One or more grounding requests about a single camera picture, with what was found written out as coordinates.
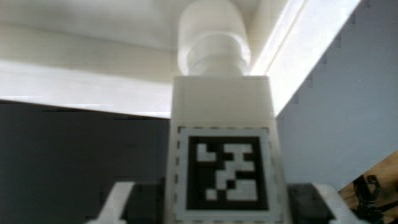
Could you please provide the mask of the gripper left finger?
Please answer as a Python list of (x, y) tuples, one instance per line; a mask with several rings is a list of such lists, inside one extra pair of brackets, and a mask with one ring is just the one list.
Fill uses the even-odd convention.
[(93, 220), (84, 222), (84, 224), (125, 224), (125, 220), (122, 219), (122, 212), (132, 186), (132, 182), (116, 182), (113, 184), (99, 215)]

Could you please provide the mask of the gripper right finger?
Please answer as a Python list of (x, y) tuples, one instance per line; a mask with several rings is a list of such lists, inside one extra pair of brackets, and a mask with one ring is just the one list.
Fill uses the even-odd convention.
[(356, 218), (347, 208), (347, 205), (333, 188), (324, 184), (314, 184), (314, 189), (319, 193), (323, 202), (333, 215), (328, 224), (363, 224), (363, 221)]

